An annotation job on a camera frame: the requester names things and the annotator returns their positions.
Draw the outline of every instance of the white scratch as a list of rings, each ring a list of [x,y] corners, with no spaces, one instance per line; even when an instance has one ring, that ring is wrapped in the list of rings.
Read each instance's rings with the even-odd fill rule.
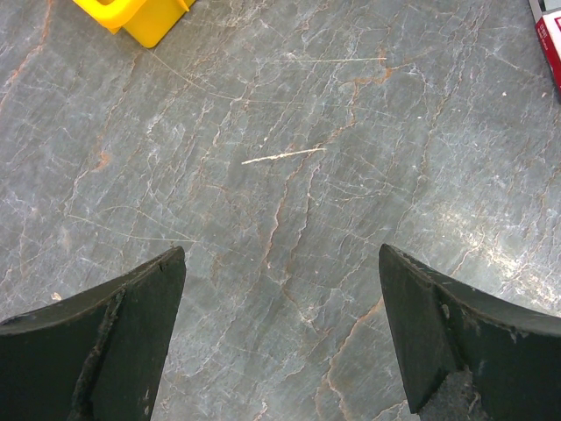
[[[325,149],[324,147],[317,147],[316,149],[306,149],[305,151],[280,153],[278,155],[264,156],[262,158],[255,158],[254,160],[244,161],[244,162],[242,162],[242,165],[252,164],[254,162],[261,162],[261,161],[276,161],[276,160],[279,160],[281,158],[287,158],[289,156],[300,155],[302,153],[313,153],[313,152],[326,151],[326,150],[327,149]]]
[[[379,419],[382,418],[382,415],[387,414],[388,412],[390,412],[391,410],[394,410],[395,408],[400,408],[400,412],[401,412],[401,407],[403,407],[405,404],[407,404],[407,399],[405,399],[402,402],[396,403],[395,405],[390,406],[389,408],[385,408],[382,412],[380,412],[376,417],[373,418],[372,421],[377,421]]]
[[[124,232],[119,232],[119,231],[112,230],[107,226],[98,224],[97,222],[94,222],[94,221],[90,221],[89,219],[86,219],[86,218],[78,217],[76,215],[68,215],[68,217],[77,219],[79,221],[82,221],[82,222],[85,222],[85,223],[88,223],[88,224],[92,224],[92,225],[94,225],[98,228],[101,228],[102,230],[112,232],[116,235],[121,235],[123,237],[126,237],[127,239],[142,239],[144,241],[168,241],[168,242],[172,241],[172,242],[178,242],[178,243],[179,242],[186,242],[186,243],[195,243],[196,242],[195,240],[190,239],[187,236],[183,236],[184,237],[183,239],[165,239],[165,238],[158,238],[158,237],[139,237],[139,236],[136,236],[136,235],[130,235],[130,234],[126,234]]]
[[[380,61],[387,60],[386,57],[369,57],[365,59],[328,59],[328,60],[301,60],[301,59],[288,59],[288,60],[273,60],[272,63],[346,63],[348,61]]]
[[[257,415],[255,416],[255,418],[253,419],[253,421],[260,421],[260,420],[263,418],[263,416],[265,415],[266,410],[269,409],[269,407],[267,406],[267,404],[266,404],[265,401],[261,401],[261,404],[263,405],[263,409],[259,412],[259,414],[257,414]]]
[[[471,414],[473,411],[473,407],[475,406],[475,404],[477,403],[477,401],[481,398],[481,395],[477,392],[475,392],[475,399],[473,399],[473,402],[470,403],[470,407],[467,410],[468,414]]]

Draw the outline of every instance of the worn black edge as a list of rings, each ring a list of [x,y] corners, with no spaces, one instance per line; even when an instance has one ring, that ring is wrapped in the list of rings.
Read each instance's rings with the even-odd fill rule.
[[[390,332],[392,334],[395,353],[403,380],[403,387],[408,398],[408,406],[412,413],[417,413],[438,390],[446,376],[450,372],[458,371],[458,369],[464,365],[464,362],[458,353],[458,349],[454,346],[454,341],[451,341],[450,333],[447,332],[444,326],[441,309],[438,308],[437,305],[434,305],[438,300],[437,285],[432,282],[426,282],[424,278],[419,278],[416,273],[412,273],[408,270],[409,266],[410,265],[397,254],[391,246],[383,246],[380,249],[380,282],[384,300],[387,301],[386,312],[390,325]],[[405,282],[405,280],[400,277],[395,279],[394,273],[391,271],[398,268],[400,270],[407,269],[407,271],[413,275],[412,282],[415,284],[413,285]],[[420,362],[422,364],[421,367],[416,364],[411,364],[411,355],[406,358],[408,354],[406,351],[410,348],[408,343],[411,340],[408,337],[408,331],[410,331],[412,327],[409,325],[408,318],[402,318],[400,314],[404,315],[407,314],[407,311],[410,311],[409,308],[406,309],[403,307],[408,305],[409,300],[405,302],[395,301],[399,298],[395,293],[401,289],[404,289],[402,292],[404,295],[403,298],[407,296],[409,296],[409,299],[412,298],[410,295],[411,293],[405,290],[408,286],[416,286],[419,288],[419,294],[423,296],[423,301],[428,300],[432,302],[422,305],[421,309],[418,310],[424,311],[426,313],[425,317],[433,318],[427,334],[434,336],[433,340],[438,340],[438,343],[441,344],[439,348],[435,349],[435,353],[431,358]],[[423,349],[424,348],[421,350],[417,349],[417,356],[415,358],[423,359],[426,356]],[[420,383],[415,381],[415,378],[418,378],[420,374],[417,373],[418,370],[425,372],[423,376],[427,376],[425,377],[427,379],[426,381]]]
[[[134,284],[138,280],[144,279],[147,272],[163,270],[162,265],[165,266],[167,262],[171,260],[185,260],[185,252],[182,247],[173,247],[124,275],[97,285],[94,288],[87,289],[81,293],[59,301],[58,303],[53,303],[47,305],[46,307],[19,314],[13,318],[8,318],[3,322],[0,322],[0,336],[18,335],[22,332],[31,332],[62,323],[72,322],[80,318],[82,315],[89,314],[91,311],[94,311],[95,308],[100,305],[108,303],[113,296],[118,294],[119,291],[126,289],[127,286]],[[95,296],[98,293],[100,294],[100,299],[90,302],[86,306],[82,304],[83,300]],[[60,307],[64,306],[67,308],[68,306],[75,306],[76,311],[66,315],[64,318],[55,318],[55,320],[51,323],[46,322],[35,324],[32,322],[34,319],[58,315]]]
[[[93,419],[93,408],[90,396],[100,375],[103,359],[108,352],[108,344],[113,333],[113,325],[117,322],[122,308],[125,290],[117,292],[110,300],[102,323],[98,327],[97,340],[82,366],[82,372],[75,384],[67,421]]]
[[[382,249],[387,250],[394,257],[401,260],[407,270],[418,275],[427,284],[437,287],[439,294],[444,294],[449,299],[456,301],[458,305],[484,322],[496,325],[506,331],[511,331],[512,327],[515,327],[520,332],[535,333],[555,338],[561,337],[561,318],[509,303],[496,296],[487,294],[485,291],[470,287],[425,265],[394,246],[384,244],[380,249],[381,253]],[[536,325],[529,323],[533,320],[536,320]]]

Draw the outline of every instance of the yellow container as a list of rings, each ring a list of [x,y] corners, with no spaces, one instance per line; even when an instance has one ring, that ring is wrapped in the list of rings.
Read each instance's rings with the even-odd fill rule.
[[[150,48],[189,11],[195,0],[74,0],[101,26],[112,33],[123,27]]]

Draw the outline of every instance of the red box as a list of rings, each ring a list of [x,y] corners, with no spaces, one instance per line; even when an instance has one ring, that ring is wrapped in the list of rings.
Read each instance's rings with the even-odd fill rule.
[[[561,92],[561,8],[547,10],[548,0],[529,0],[529,5],[536,21],[537,36]]]

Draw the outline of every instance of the gray marble floor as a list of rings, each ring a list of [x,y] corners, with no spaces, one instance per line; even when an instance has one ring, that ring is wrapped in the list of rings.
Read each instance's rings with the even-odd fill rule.
[[[383,242],[561,313],[526,0],[199,0],[150,51],[2,0],[0,87],[0,318],[187,252],[155,421],[418,419]]]

